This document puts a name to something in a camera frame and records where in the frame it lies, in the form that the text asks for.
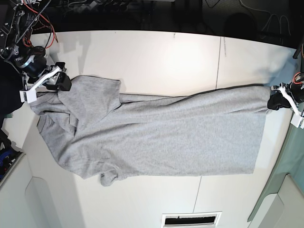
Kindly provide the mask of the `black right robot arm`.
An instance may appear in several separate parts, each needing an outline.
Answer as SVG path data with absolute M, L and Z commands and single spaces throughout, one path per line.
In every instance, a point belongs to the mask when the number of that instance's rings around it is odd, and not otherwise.
M 0 2 L 0 60 L 11 65 L 21 77 L 23 88 L 42 80 L 48 90 L 69 91 L 71 79 L 64 62 L 51 63 L 46 50 L 58 41 L 49 18 L 43 14 L 51 2 L 47 0 L 2 0 Z M 30 40 L 37 24 L 50 30 L 43 46 Z

